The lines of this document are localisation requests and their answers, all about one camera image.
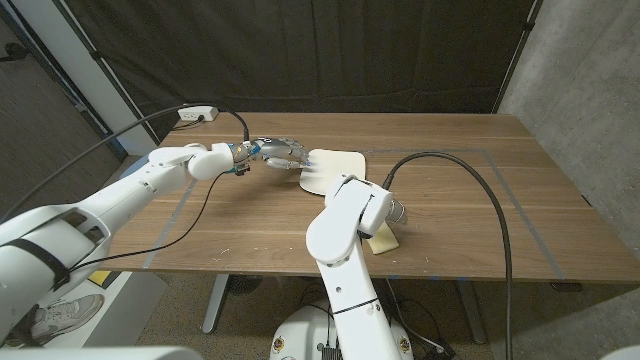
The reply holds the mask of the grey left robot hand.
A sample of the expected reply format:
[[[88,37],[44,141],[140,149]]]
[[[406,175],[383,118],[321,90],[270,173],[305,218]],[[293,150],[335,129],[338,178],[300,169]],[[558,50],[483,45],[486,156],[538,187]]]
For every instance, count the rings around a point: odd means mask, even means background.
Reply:
[[[300,169],[310,166],[309,152],[296,140],[260,137],[229,145],[234,161],[234,172],[250,170],[250,162],[262,160],[276,169]]]

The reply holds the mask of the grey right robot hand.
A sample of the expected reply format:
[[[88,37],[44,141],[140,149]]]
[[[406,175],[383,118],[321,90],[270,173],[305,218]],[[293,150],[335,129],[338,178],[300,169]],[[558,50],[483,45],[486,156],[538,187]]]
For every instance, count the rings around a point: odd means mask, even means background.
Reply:
[[[407,222],[406,210],[400,201],[396,199],[391,200],[386,220],[396,224],[405,224]]]

